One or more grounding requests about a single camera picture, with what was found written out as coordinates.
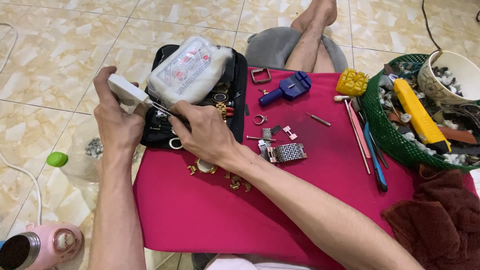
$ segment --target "tool case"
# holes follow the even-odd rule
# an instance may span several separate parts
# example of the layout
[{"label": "tool case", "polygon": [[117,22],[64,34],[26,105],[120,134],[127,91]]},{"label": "tool case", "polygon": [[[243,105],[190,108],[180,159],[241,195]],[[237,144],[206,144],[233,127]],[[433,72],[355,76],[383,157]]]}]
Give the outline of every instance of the tool case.
[{"label": "tool case", "polygon": [[[179,45],[165,45],[161,47],[156,52],[152,71],[179,47]],[[227,102],[233,101],[232,107],[234,112],[232,117],[227,117],[227,126],[232,131],[235,140],[241,143],[243,141],[245,94],[247,91],[247,60],[234,49],[232,49],[232,52],[233,57],[228,60],[225,66],[225,71],[218,83],[229,83],[228,91],[226,93],[228,95]],[[149,95],[152,101],[158,102],[158,100],[148,92],[147,87],[145,88],[145,92]],[[215,93],[210,92],[199,104],[201,106],[214,106],[215,102],[212,100],[213,94]],[[168,118],[166,116],[158,116],[157,109],[153,107],[149,108],[145,116],[145,128],[140,144],[146,147],[172,149],[169,141],[176,137],[177,136],[171,132],[171,124],[168,122]],[[179,146],[181,145],[179,140],[176,140],[175,144],[178,144]]]}]

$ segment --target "brown towel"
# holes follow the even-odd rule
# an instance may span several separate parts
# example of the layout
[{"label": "brown towel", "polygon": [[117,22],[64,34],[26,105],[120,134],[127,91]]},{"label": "brown towel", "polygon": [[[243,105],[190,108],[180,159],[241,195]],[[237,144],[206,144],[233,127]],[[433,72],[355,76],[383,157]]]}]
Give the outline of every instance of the brown towel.
[{"label": "brown towel", "polygon": [[412,201],[382,211],[397,241],[427,270],[480,269],[480,200],[460,170],[420,166]]}]

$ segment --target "pink thermos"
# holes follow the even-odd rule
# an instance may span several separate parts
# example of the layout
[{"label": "pink thermos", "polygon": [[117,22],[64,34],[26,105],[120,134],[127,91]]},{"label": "pink thermos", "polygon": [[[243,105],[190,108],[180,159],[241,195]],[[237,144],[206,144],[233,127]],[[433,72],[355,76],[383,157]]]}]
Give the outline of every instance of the pink thermos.
[{"label": "pink thermos", "polygon": [[82,232],[70,223],[29,224],[25,233],[9,238],[0,248],[0,268],[45,270],[72,259],[82,244]]}]

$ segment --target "small screwdriver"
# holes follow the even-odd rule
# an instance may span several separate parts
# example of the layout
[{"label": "small screwdriver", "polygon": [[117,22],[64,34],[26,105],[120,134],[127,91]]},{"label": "small screwdriver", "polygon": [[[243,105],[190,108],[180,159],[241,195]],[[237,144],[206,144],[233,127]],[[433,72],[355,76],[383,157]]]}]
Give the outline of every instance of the small screwdriver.
[{"label": "small screwdriver", "polygon": [[329,123],[329,122],[327,122],[327,121],[325,121],[325,120],[323,120],[323,119],[320,119],[320,117],[315,116],[315,115],[311,115],[311,114],[309,114],[309,113],[307,113],[307,114],[310,115],[313,119],[317,120],[318,122],[320,122],[320,123],[322,123],[322,124],[324,124],[324,125],[326,125],[326,126],[330,126],[330,123]]}]

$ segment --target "ceramic bowl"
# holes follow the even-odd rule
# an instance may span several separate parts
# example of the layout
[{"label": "ceramic bowl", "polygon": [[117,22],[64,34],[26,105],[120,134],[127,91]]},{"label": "ceramic bowl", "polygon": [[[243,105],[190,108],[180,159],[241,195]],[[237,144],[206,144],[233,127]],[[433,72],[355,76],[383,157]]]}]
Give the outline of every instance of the ceramic bowl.
[{"label": "ceramic bowl", "polygon": [[433,75],[431,61],[438,54],[434,52],[419,71],[418,83],[420,89],[429,98],[442,104],[465,104],[480,99],[479,78],[480,69],[467,58],[451,51],[443,51],[433,67],[448,67],[462,85],[463,97],[452,93]]}]

